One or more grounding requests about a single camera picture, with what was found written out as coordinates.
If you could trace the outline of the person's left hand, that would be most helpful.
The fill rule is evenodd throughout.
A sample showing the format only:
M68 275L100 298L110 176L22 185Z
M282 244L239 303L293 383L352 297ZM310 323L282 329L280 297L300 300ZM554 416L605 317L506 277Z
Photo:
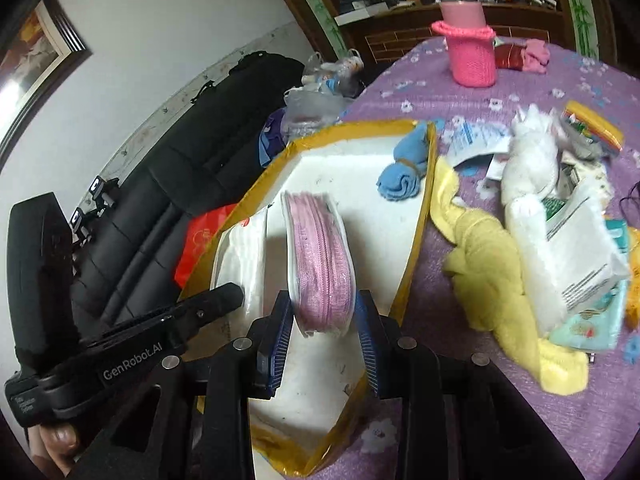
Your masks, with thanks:
M77 431L70 424L27 429L32 461L48 479L65 479L75 465L80 445Z

